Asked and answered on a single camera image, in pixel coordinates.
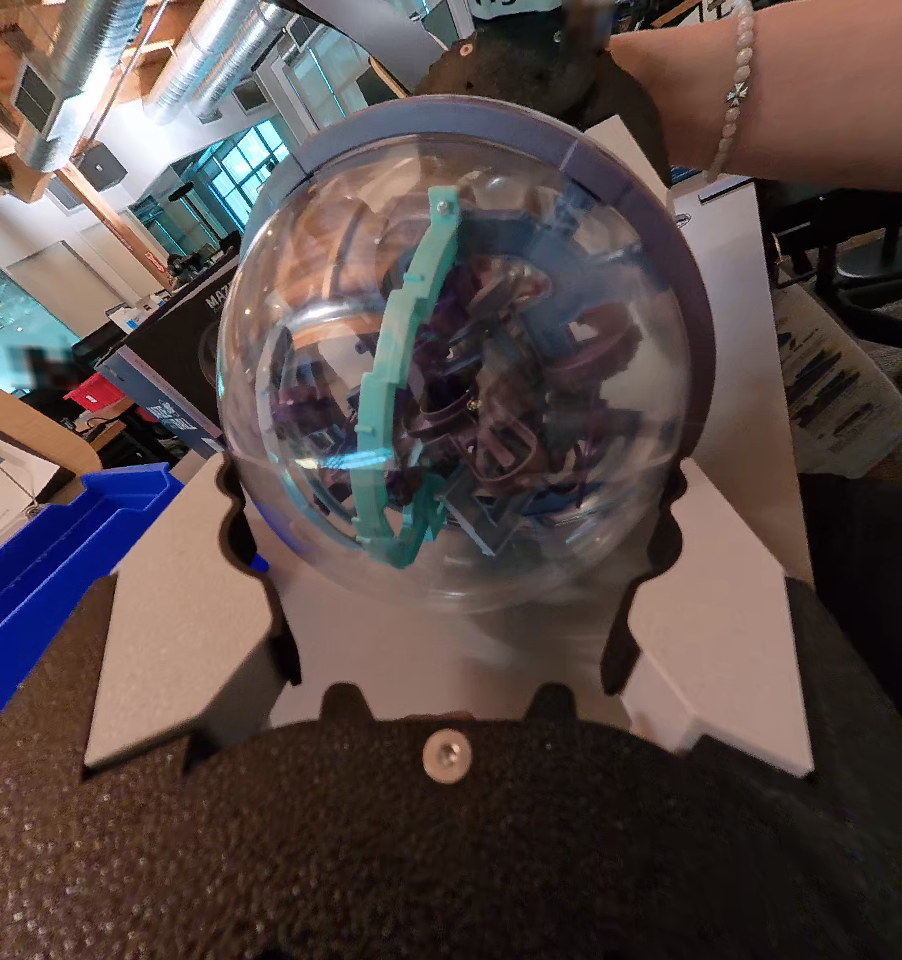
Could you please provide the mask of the silver ceiling duct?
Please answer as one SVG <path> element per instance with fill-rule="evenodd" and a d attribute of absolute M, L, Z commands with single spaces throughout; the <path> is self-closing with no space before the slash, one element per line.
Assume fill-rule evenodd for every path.
<path fill-rule="evenodd" d="M 138 33 L 145 1 L 68 1 L 45 52 L 23 56 L 11 104 L 23 118 L 16 153 L 51 174 L 67 165 L 121 56 Z"/>
<path fill-rule="evenodd" d="M 203 2 L 145 96 L 145 118 L 159 127 L 183 114 L 216 122 L 226 98 L 298 16 L 277 2 Z"/>

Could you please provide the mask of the black ceiling speaker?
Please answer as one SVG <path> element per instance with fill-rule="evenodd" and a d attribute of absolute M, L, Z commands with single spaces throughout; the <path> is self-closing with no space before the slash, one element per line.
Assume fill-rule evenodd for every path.
<path fill-rule="evenodd" d="M 126 168 L 110 149 L 100 142 L 92 142 L 73 161 L 78 172 L 98 192 L 120 185 L 127 176 Z"/>

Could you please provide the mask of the printed instruction paper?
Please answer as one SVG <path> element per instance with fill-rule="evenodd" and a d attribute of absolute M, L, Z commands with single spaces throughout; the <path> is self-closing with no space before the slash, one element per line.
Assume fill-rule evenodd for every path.
<path fill-rule="evenodd" d="M 902 394 L 801 286 L 771 304 L 800 474 L 861 479 L 902 444 Z"/>

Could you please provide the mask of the blue plastic bin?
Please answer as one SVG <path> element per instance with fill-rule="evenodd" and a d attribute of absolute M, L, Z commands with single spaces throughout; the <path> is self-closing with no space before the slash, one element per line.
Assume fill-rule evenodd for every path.
<path fill-rule="evenodd" d="M 113 590 L 104 653 L 116 568 L 184 486 L 164 465 L 92 474 L 71 504 L 41 511 L 0 547 L 0 713 L 98 581 Z M 101 662 L 91 667 L 83 764 Z"/>

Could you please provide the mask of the red bin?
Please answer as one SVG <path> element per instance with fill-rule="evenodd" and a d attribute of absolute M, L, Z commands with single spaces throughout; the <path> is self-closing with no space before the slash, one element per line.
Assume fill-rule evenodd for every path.
<path fill-rule="evenodd" d="M 79 405 L 83 410 L 97 414 L 116 404 L 125 402 L 127 396 L 100 373 L 94 373 L 73 390 L 67 392 L 64 400 Z"/>

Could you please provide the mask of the black office chair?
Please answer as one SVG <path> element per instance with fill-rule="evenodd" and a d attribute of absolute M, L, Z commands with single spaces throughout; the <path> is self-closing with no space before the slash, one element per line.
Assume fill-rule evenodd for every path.
<path fill-rule="evenodd" d="M 814 293 L 859 340 L 902 351 L 902 193 L 758 180 L 756 197 L 773 290 Z"/>

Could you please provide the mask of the person's right forearm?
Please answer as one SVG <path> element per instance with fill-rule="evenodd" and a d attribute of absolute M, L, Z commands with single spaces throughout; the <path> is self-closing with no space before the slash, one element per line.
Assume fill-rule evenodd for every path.
<path fill-rule="evenodd" d="M 673 164 L 902 192 L 902 1 L 788 2 L 613 36 Z"/>

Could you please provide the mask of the dark maze ball box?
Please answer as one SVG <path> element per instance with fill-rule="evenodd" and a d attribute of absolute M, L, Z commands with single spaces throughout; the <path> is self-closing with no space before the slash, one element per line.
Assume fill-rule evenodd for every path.
<path fill-rule="evenodd" d="M 217 338 L 239 263 L 235 247 L 96 366 L 97 374 L 204 460 L 225 445 L 217 411 Z"/>

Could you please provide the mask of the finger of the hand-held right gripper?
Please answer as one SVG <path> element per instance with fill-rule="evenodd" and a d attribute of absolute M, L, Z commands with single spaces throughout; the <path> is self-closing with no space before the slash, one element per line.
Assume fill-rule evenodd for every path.
<path fill-rule="evenodd" d="M 589 127 L 584 133 L 647 187 L 669 214 L 674 213 L 671 189 L 665 186 L 661 175 L 653 168 L 619 115 L 613 115 Z"/>

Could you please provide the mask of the transparent maze ball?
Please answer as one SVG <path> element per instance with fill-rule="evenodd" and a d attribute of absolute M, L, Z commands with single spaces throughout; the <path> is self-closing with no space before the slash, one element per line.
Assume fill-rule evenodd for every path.
<path fill-rule="evenodd" d="M 484 612 L 609 557 L 697 447 L 717 346 L 675 214 L 584 131 L 437 95 L 292 150 L 218 339 L 241 483 L 301 564 Z"/>

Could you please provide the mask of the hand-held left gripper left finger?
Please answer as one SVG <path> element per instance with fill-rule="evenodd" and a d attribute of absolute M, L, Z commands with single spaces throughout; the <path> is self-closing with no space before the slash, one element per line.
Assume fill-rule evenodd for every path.
<path fill-rule="evenodd" d="M 217 454 L 118 564 L 89 773 L 179 738 L 233 747 L 269 730 L 281 693 L 300 684 L 276 588 L 253 567 L 245 505 L 237 468 Z"/>

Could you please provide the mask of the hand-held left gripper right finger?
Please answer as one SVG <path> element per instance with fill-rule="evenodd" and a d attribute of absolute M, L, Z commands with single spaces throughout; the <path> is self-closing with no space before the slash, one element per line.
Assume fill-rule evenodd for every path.
<path fill-rule="evenodd" d="M 629 731 L 673 755 L 712 738 L 787 774 L 815 769 L 784 570 L 701 468 L 680 463 L 674 563 L 637 588 Z"/>

